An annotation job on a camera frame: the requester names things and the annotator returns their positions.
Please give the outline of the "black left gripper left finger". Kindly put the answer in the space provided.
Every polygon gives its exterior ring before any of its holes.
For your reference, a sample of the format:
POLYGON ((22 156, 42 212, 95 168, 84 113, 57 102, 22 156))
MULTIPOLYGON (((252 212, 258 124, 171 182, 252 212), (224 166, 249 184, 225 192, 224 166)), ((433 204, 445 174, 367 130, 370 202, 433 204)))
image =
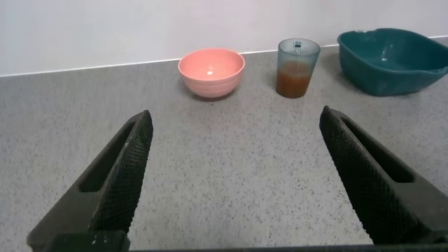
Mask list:
POLYGON ((153 138, 149 111, 131 117, 28 234, 33 251, 128 251, 153 138))

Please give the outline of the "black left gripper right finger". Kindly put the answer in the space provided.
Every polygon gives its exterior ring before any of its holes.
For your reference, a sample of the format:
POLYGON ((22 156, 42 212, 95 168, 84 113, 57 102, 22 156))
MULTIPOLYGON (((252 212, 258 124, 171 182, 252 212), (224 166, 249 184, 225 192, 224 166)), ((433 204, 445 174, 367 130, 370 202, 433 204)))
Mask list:
POLYGON ((325 106, 319 129, 350 203, 375 244, 447 240, 447 196, 349 116, 325 106))

